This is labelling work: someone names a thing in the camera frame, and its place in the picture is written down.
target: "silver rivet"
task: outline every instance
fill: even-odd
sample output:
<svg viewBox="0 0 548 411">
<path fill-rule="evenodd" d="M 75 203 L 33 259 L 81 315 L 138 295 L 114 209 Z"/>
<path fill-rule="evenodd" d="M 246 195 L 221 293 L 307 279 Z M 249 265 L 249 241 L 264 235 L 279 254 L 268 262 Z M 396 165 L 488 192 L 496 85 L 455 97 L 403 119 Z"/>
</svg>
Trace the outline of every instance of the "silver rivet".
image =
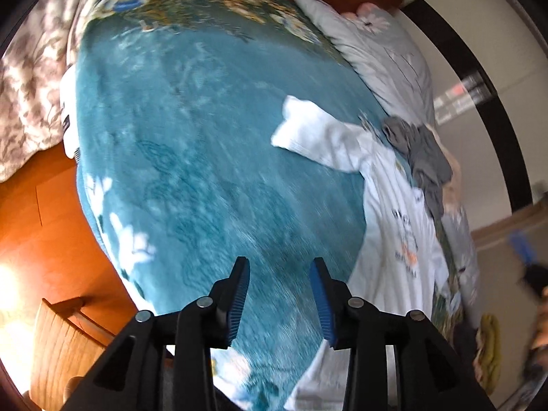
<svg viewBox="0 0 548 411">
<path fill-rule="evenodd" d="M 198 307 L 209 307 L 213 304 L 213 299 L 209 296 L 201 296 L 196 300 Z"/>
<path fill-rule="evenodd" d="M 139 323 L 147 321 L 150 317 L 152 314 L 149 311 L 139 311 L 135 314 L 135 320 Z"/>
<path fill-rule="evenodd" d="M 359 309 L 364 305 L 364 301 L 359 296 L 353 296 L 348 300 L 348 305 L 354 309 Z"/>
<path fill-rule="evenodd" d="M 423 311 L 414 310 L 409 313 L 409 317 L 411 317 L 412 320 L 415 321 L 422 321 L 426 318 L 426 315 L 424 315 Z"/>
</svg>

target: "white shirt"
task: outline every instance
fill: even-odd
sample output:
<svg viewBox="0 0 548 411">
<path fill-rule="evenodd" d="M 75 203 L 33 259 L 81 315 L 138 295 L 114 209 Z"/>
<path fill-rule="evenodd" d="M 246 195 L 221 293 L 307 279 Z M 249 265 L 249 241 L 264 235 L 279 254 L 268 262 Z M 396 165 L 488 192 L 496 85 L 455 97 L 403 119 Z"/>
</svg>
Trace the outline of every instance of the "white shirt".
<svg viewBox="0 0 548 411">
<path fill-rule="evenodd" d="M 394 151 L 360 125 L 340 122 L 310 101 L 288 96 L 283 116 L 272 145 L 346 173 L 359 171 L 364 178 L 367 227 L 347 283 L 352 295 L 383 312 L 405 315 L 419 309 L 430 318 L 434 283 L 448 291 L 447 263 L 434 223 L 426 213 L 423 193 L 409 185 Z M 348 361 L 349 351 L 333 351 L 324 341 L 285 407 L 342 409 Z M 391 347 L 387 348 L 387 361 L 388 391 L 394 399 Z"/>
</svg>

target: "blue fleece blanket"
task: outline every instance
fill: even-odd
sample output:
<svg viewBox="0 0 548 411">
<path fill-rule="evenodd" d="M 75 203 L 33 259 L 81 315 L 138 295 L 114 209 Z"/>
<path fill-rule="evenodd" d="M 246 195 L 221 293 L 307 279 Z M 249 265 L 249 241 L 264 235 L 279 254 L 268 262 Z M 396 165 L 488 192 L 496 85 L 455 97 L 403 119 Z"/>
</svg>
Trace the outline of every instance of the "blue fleece blanket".
<svg viewBox="0 0 548 411">
<path fill-rule="evenodd" d="M 386 116 L 285 0 L 104 0 L 81 43 L 78 189 L 95 236 L 157 314 L 250 260 L 238 337 L 213 369 L 258 411 L 283 408 L 319 347 L 310 262 L 347 279 L 365 232 L 360 175 L 270 145 L 287 95 L 373 129 Z"/>
</svg>

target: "wooden floor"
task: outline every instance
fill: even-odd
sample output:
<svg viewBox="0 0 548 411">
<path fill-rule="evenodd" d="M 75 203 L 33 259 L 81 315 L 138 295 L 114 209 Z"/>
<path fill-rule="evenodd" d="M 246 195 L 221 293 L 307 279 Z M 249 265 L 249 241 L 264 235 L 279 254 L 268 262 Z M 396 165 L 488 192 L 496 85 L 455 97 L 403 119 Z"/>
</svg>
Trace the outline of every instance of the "wooden floor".
<svg viewBox="0 0 548 411">
<path fill-rule="evenodd" d="M 29 375 L 40 299 L 75 296 L 85 297 L 83 312 L 113 333 L 136 312 L 84 218 L 75 162 L 61 144 L 0 184 L 0 358 L 18 387 Z"/>
</svg>

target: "black stripe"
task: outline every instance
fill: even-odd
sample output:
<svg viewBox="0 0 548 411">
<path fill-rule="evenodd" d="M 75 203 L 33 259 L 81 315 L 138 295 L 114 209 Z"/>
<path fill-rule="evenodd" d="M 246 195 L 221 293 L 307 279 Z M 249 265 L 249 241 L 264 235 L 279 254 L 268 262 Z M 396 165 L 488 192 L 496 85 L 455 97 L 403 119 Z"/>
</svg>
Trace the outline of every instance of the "black stripe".
<svg viewBox="0 0 548 411">
<path fill-rule="evenodd" d="M 401 10 L 442 53 L 459 79 L 480 73 L 493 97 L 476 108 L 499 159 L 512 212 L 532 204 L 531 184 L 520 143 L 493 83 L 476 56 L 459 34 L 424 0 L 414 0 Z"/>
</svg>

